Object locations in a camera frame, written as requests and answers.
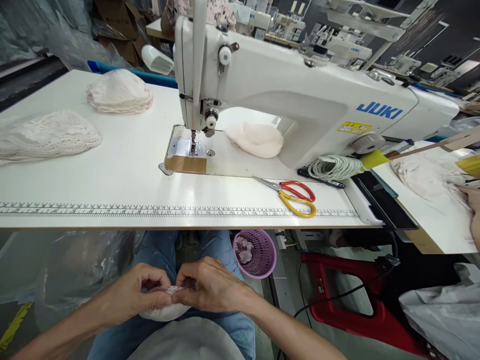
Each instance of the scissors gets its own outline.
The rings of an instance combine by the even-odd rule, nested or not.
[[[317,208],[312,203],[312,202],[315,201],[315,194],[313,193],[313,191],[307,185],[302,184],[299,181],[284,181],[284,182],[281,182],[281,183],[276,183],[276,182],[267,181],[267,180],[262,179],[260,177],[256,177],[256,176],[253,176],[253,177],[255,179],[257,179],[259,182],[261,182],[262,184],[265,184],[268,187],[270,187],[270,189],[278,191],[278,197],[280,198],[280,200],[295,215],[297,215],[301,218],[313,218],[317,214]],[[308,193],[308,196],[310,196],[310,197],[306,197],[305,195],[301,194],[297,190],[295,190],[295,189],[293,189],[293,188],[291,188],[290,186],[287,186],[287,185],[298,185],[299,187],[304,189]],[[287,191],[291,192],[292,194],[296,195],[297,197],[294,197],[294,196],[291,196],[291,195],[287,194],[286,192],[284,192],[284,190],[287,190]],[[293,207],[293,205],[289,202],[289,200],[294,201],[296,203],[301,203],[301,204],[307,205],[310,208],[310,213],[306,214],[306,213],[298,211],[296,208]]]

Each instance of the human hand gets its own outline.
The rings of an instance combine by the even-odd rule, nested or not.
[[[182,303],[212,313],[245,312],[247,302],[258,297],[246,283],[237,279],[209,256],[199,261],[184,263],[176,277],[176,286],[198,290],[181,290],[171,296],[173,303]]]
[[[468,205],[471,209],[478,213],[480,212],[480,190],[469,186],[459,186],[457,188],[468,197]]]
[[[170,305],[172,297],[168,293],[142,293],[142,287],[168,289],[171,285],[165,270],[140,262],[87,302],[85,307],[100,327],[112,327],[144,310]]]

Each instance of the measuring ruler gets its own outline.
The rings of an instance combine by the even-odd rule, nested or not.
[[[307,214],[309,211],[298,209]],[[315,217],[357,217],[353,210],[317,209]],[[0,201],[0,217],[297,218],[286,207],[189,206]]]

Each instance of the blue jeans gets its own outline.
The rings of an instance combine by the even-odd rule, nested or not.
[[[164,269],[170,282],[177,278],[175,241],[177,231],[149,231],[143,247],[135,256],[133,264],[146,263]],[[200,231],[200,257],[210,256],[219,259],[226,269],[240,280],[244,280],[230,242],[228,230]],[[208,312],[190,308],[174,321],[191,317],[209,319],[220,325],[230,335],[246,360],[255,360],[254,323],[241,312]],[[106,329],[97,337],[87,360],[125,360],[150,335],[168,322],[158,322],[134,316],[124,323]]]

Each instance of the plastic basket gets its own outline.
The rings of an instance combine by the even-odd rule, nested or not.
[[[252,243],[251,260],[245,264],[240,263],[239,256],[235,252],[240,270],[252,279],[265,279],[275,269],[277,264],[277,250],[272,238],[263,230],[242,230],[232,241],[235,251],[235,242],[238,237]]]

